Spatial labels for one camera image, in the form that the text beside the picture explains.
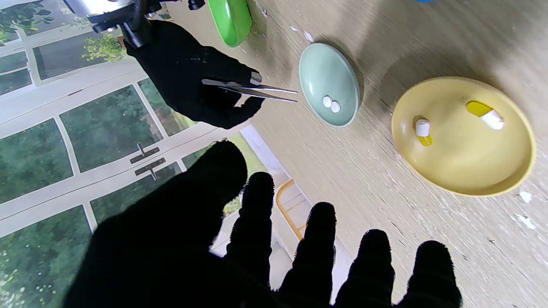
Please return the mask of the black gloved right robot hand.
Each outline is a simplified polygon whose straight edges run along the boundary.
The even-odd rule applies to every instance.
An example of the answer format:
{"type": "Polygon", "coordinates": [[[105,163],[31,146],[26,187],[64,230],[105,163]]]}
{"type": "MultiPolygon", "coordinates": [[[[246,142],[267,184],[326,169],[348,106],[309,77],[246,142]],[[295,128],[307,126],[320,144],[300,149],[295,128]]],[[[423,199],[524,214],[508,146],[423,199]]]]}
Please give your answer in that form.
{"type": "Polygon", "coordinates": [[[166,104],[192,121],[230,129],[252,118],[263,99],[203,84],[203,79],[252,86],[254,69],[211,46],[204,46],[175,23],[152,20],[152,41],[137,49],[125,42],[166,104]]]}

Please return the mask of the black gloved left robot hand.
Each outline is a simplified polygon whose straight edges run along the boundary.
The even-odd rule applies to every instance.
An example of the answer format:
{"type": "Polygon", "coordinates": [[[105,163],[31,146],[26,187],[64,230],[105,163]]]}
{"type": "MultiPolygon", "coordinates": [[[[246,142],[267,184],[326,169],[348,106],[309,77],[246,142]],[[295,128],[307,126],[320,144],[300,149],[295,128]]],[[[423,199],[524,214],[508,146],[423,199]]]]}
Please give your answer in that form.
{"type": "Polygon", "coordinates": [[[214,143],[185,172],[98,225],[64,308],[328,308],[336,212],[320,202],[291,269],[269,285],[274,182],[214,143]]]}

